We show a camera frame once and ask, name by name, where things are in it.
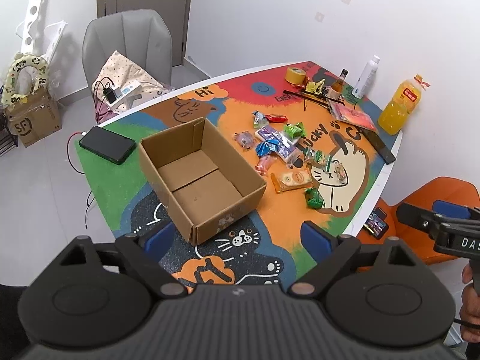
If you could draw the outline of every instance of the table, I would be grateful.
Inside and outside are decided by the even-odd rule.
[[[257,210],[237,221],[208,242],[193,247],[177,231],[172,232],[160,265],[176,278],[196,282],[194,273],[206,259],[215,266],[200,279],[214,283],[270,284],[288,287],[313,266],[315,261],[306,252],[300,239],[300,226],[311,220],[333,235],[357,235],[373,210],[393,164],[387,166],[373,147],[352,126],[335,122],[328,111],[303,99],[285,95],[292,87],[284,80],[286,66],[296,66],[313,80],[325,78],[330,85],[335,75],[314,62],[277,64],[247,69],[208,79],[173,91],[102,124],[102,127],[135,139],[176,126],[200,116],[207,117],[232,139],[235,132],[253,131],[254,110],[266,114],[285,114],[290,122],[303,122],[307,138],[300,148],[313,146],[332,154],[344,164],[349,176],[346,186],[331,185],[327,174],[314,175],[315,183],[325,198],[325,207],[312,210],[306,207],[302,190],[276,195],[271,180]],[[349,104],[358,102],[347,85],[343,95]],[[380,109],[367,98],[356,107],[376,121]],[[380,129],[380,136],[396,155],[402,133],[390,136]],[[254,166],[258,157],[254,151],[243,152],[234,147]],[[77,153],[98,206],[115,237],[126,233],[143,233],[168,216],[138,163],[134,152],[125,163],[116,166],[80,148]],[[272,171],[286,171],[278,160]],[[243,240],[239,246],[233,237]]]

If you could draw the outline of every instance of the floor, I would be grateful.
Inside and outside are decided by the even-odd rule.
[[[172,70],[176,88],[198,81],[184,66]],[[66,156],[70,135],[95,124],[92,98],[63,107],[61,113],[60,131],[28,148],[19,143],[0,157],[0,283],[4,285],[29,285],[77,235],[87,234],[94,242],[114,240],[95,203],[85,229],[90,188]],[[70,157],[81,169],[72,147]]]

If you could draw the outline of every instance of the door frame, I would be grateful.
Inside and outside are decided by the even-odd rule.
[[[183,60],[186,55],[187,51],[187,32],[188,32],[188,19],[190,16],[190,2],[191,0],[186,0],[185,3],[185,16],[183,19],[183,50],[182,50],[182,58],[181,64],[183,65]],[[105,0],[97,0],[97,17],[105,16]]]

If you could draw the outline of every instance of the red label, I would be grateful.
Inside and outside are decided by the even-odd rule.
[[[417,101],[417,95],[415,93],[413,93],[410,89],[408,88],[405,88],[405,90],[403,91],[403,94],[408,97],[410,100],[412,100],[412,102],[416,102]]]

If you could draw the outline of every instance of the chair backrest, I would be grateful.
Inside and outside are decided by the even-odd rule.
[[[436,200],[444,200],[445,202],[455,203],[462,206],[465,205],[468,207],[480,206],[480,197],[476,187],[467,181],[451,177],[434,178],[432,181],[429,181],[423,187],[407,196],[399,204],[405,202],[426,210],[431,210],[432,205]],[[395,212],[397,211],[399,204],[393,207],[392,215],[394,218],[395,229],[397,230],[397,236],[402,237],[402,234],[411,228],[402,225],[397,220]]]
[[[172,38],[160,15],[150,9],[119,12],[99,17],[87,27],[82,63],[90,91],[113,52],[145,69],[165,84],[172,77]]]

